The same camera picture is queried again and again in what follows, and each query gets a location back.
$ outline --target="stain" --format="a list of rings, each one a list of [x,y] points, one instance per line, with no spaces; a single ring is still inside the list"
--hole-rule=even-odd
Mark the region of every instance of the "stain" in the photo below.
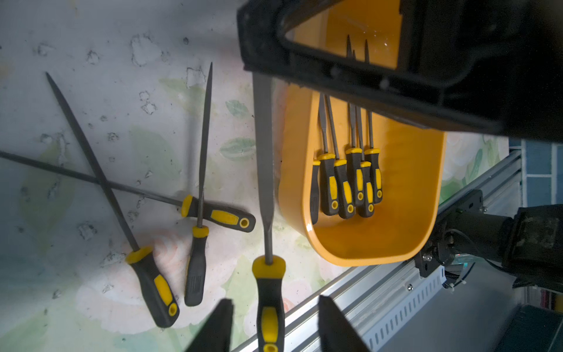
[[[57,195],[59,193],[59,186],[61,184],[61,180],[62,180],[62,177],[57,175],[57,180],[55,181],[55,183],[53,183],[53,185],[47,191],[47,199],[48,200],[53,200],[57,197]]]
[[[144,166],[143,172],[151,171],[158,180],[178,179],[182,168],[174,149],[166,139],[156,132],[133,126],[131,141],[137,164]]]
[[[200,86],[186,87],[186,81],[177,78],[161,78],[158,80],[168,96],[181,106],[192,117],[202,118],[205,90]]]
[[[311,243],[309,243],[309,240],[305,236],[299,236],[295,240],[295,247],[302,248],[302,249],[305,249],[305,250],[308,250],[308,251],[313,249],[311,247]]]
[[[22,197],[25,203],[29,203],[32,201],[31,197],[29,196],[29,188],[25,186],[20,188],[20,196]]]
[[[82,237],[82,239],[86,241],[90,240],[92,237],[94,237],[95,234],[98,233],[98,230],[88,221],[78,225],[77,229],[80,237]]]
[[[117,135],[117,133],[114,132],[110,132],[108,133],[108,141],[110,142],[115,142],[119,140],[119,136]]]
[[[11,65],[0,63],[0,79],[8,77],[13,70]]]
[[[251,116],[246,105],[238,100],[226,101],[225,105],[227,106],[227,110],[231,113],[231,115],[236,118],[245,119]]]
[[[137,209],[141,208],[141,206],[145,205],[146,200],[145,197],[141,196],[137,201]]]
[[[102,289],[102,293],[106,293],[107,291],[111,291],[111,290],[113,290],[113,285],[109,283],[106,286],[104,286],[104,288]]]
[[[145,105],[141,106],[141,109],[149,115],[152,115],[153,112],[157,110],[157,106],[153,103],[146,103]]]
[[[111,264],[120,263],[125,259],[125,256],[125,253],[109,252],[100,262],[100,267],[104,268]]]
[[[59,138],[49,144],[39,161],[73,168],[66,143]],[[29,168],[20,187],[19,210],[35,231],[40,250],[48,248],[50,230],[65,215],[74,199],[75,180],[52,172]]]
[[[139,67],[153,62],[163,55],[162,50],[147,34],[134,35],[131,38],[131,49],[133,51],[131,61]]]
[[[186,69],[186,87],[191,87],[196,84],[204,85],[207,81],[207,76],[203,73],[202,67]]]
[[[272,224],[272,230],[275,234],[279,234],[285,230],[285,226],[283,224]]]
[[[142,91],[142,92],[140,92],[140,93],[139,93],[139,99],[140,99],[141,101],[146,101],[146,102],[148,102],[149,99],[150,99],[150,94],[149,94],[149,92],[147,92],[147,91]]]
[[[114,347],[127,352],[158,351],[162,349],[161,344],[159,344],[159,341],[155,337],[154,330],[126,336],[128,338],[122,337],[122,335],[114,338]]]
[[[26,352],[44,350],[44,345],[47,342],[48,323],[49,317],[41,311],[38,312],[0,337],[2,350]]]
[[[217,163],[214,157],[207,156],[207,166],[205,168],[205,197],[207,199],[220,199],[223,193],[223,179],[222,168]]]
[[[256,141],[251,138],[236,137],[223,143],[219,152],[232,161],[249,160],[256,154]]]
[[[70,8],[74,10],[74,16],[78,17],[78,6],[76,4],[76,0],[68,0],[68,4]]]
[[[37,49],[35,49],[35,52],[36,52],[37,55],[39,55],[39,56],[46,57],[46,56],[49,55],[49,53],[52,52],[53,50],[55,50],[55,48],[53,48],[53,47],[50,46],[49,44],[40,43],[40,44],[37,46]]]
[[[135,220],[137,220],[138,217],[139,217],[138,211],[131,210],[127,212],[127,218],[129,219],[129,222],[134,222]]]
[[[162,56],[160,57],[162,59],[163,63],[167,63],[170,61],[170,58],[172,57],[172,55],[170,55],[169,51],[163,51],[162,52]]]
[[[243,95],[246,95],[246,96],[248,96],[248,97],[253,97],[253,96],[254,96],[254,92],[252,91],[252,85],[251,85],[250,83],[241,84],[239,91],[240,91]]]
[[[41,141],[41,143],[45,143],[45,144],[51,144],[53,143],[53,137],[51,137],[50,135],[43,133],[41,135],[41,137],[39,137],[39,141]]]
[[[97,52],[90,50],[88,54],[86,54],[86,62],[90,65],[96,65],[100,62],[100,56]]]

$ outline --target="yellow plastic bin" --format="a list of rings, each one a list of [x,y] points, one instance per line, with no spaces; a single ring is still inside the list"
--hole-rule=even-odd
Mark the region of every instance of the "yellow plastic bin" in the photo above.
[[[370,31],[347,28],[348,17],[355,3],[346,0],[330,11],[319,14],[295,30],[294,40],[309,46],[344,55],[346,35],[350,34],[356,58],[364,58],[364,41],[370,46],[372,62],[394,67],[398,52],[399,33],[390,33],[399,23],[390,24],[385,41]],[[388,6],[398,15],[396,5]],[[361,11],[362,16],[369,17]],[[384,18],[385,13],[377,17]],[[381,47],[390,47],[394,54],[378,55]],[[347,103],[331,97],[334,124],[341,158],[350,147]],[[322,139],[318,118],[319,93],[295,85],[289,87],[285,112],[279,203],[283,216],[291,227],[306,235],[321,257],[340,266],[386,264],[413,257],[424,245],[436,218],[445,150],[445,133],[423,130],[373,114],[374,147],[381,149],[379,162],[383,174],[383,200],[375,205],[374,215],[349,220],[338,215],[326,216],[319,211],[319,221],[311,224],[309,196],[312,161],[322,154]],[[362,109],[364,144],[368,144],[367,116]],[[327,139],[333,152],[330,126]]]

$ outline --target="leaf pattern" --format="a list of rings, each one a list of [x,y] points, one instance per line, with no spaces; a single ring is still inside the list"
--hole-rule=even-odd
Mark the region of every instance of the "leaf pattern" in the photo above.
[[[145,165],[145,168],[140,170],[142,175],[151,171],[155,177],[167,181],[177,180],[180,177],[182,168],[176,153],[161,135],[133,126],[131,141],[138,164]]]
[[[250,112],[246,105],[238,100],[229,100],[225,102],[227,110],[236,118],[244,119],[250,117]]]
[[[473,181],[479,175],[479,167],[481,166],[481,160],[483,158],[483,149],[479,149],[477,154],[475,155],[475,160],[473,161],[473,167],[471,168],[471,172],[467,177],[469,182]]]
[[[47,341],[48,317],[41,311],[0,337],[0,350],[39,352]]]
[[[186,81],[178,78],[161,78],[162,85],[168,96],[187,111],[192,117],[203,117],[203,101],[205,90],[198,85],[186,87]]]
[[[252,263],[245,256],[239,258],[233,275],[222,288],[226,291],[225,296],[231,298],[235,305],[231,346],[238,346],[248,339],[244,333],[244,317],[258,295],[256,279],[252,275]]]
[[[448,198],[450,198],[452,195],[454,195],[457,191],[459,191],[462,188],[463,186],[461,182],[456,179],[452,179],[445,185],[442,185],[442,188],[440,190],[440,203],[446,201]]]
[[[61,152],[61,144],[54,140],[39,160],[58,164],[61,156],[67,161],[64,166],[72,168],[67,150]],[[46,250],[49,231],[65,215],[74,199],[75,180],[52,172],[29,168],[21,184],[19,209],[25,221],[36,232],[38,247]]]
[[[244,137],[233,138],[223,143],[219,152],[232,161],[249,160],[256,154],[256,141]]]

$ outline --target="black plastic frame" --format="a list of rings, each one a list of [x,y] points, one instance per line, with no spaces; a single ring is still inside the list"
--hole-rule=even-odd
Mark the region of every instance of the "black plastic frame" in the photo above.
[[[523,17],[521,33],[518,32],[515,37],[473,47],[472,50],[467,51],[469,66],[466,63],[460,65],[458,75],[438,77],[413,72],[414,68],[410,67],[412,60],[405,61],[401,58],[401,52],[399,65],[406,69],[391,70],[352,61],[286,39],[285,35],[289,30],[337,2],[339,1],[249,1],[237,14],[240,53],[244,68],[310,87],[386,117],[419,127],[563,140],[563,124],[559,123],[559,114],[563,111],[561,62],[555,59],[556,55],[549,46],[551,42],[541,40],[545,39],[546,30],[538,25],[531,5],[523,6],[518,9],[520,12],[515,12]],[[411,14],[418,14],[419,12],[413,9],[417,6],[428,6],[429,2],[432,2],[432,5],[451,3],[438,0],[402,0],[401,8],[405,12],[404,16],[407,10]],[[512,6],[517,2],[505,0],[500,3],[503,5],[508,3]],[[449,11],[462,12],[464,8],[452,5]],[[467,17],[462,17],[464,14],[457,12],[452,12],[451,15],[463,20]],[[404,18],[405,33],[408,32],[407,25],[417,26],[416,28],[425,25],[432,28],[433,24],[428,23],[428,18],[430,17]],[[404,55],[412,54],[410,50],[409,53],[405,52],[405,43],[416,48],[419,46],[419,43],[416,43],[417,38],[423,40],[419,38],[420,35],[415,35],[416,28],[411,28],[413,35],[410,40],[401,35],[403,46],[400,50]],[[471,37],[467,39],[467,35],[464,39],[471,42]],[[484,104],[485,107],[487,104],[491,107],[490,111],[486,111],[487,114],[464,111],[462,109],[464,106],[466,110],[473,108],[468,103],[460,106],[459,109],[443,106],[444,92],[460,83],[460,80],[473,70],[479,69],[475,65],[472,66],[476,57],[486,57],[488,59],[486,65],[490,67],[487,66],[485,71],[489,70],[492,73],[495,73],[499,67],[509,66],[506,72],[499,74],[498,78],[492,78],[504,79],[506,92],[491,97],[490,102]],[[380,88],[380,83],[384,80],[389,84],[381,86],[390,86],[394,89]],[[481,97],[489,97],[497,93],[494,90],[490,94],[480,92],[486,89],[482,77],[477,82],[469,82],[469,84],[470,91],[481,93]]]

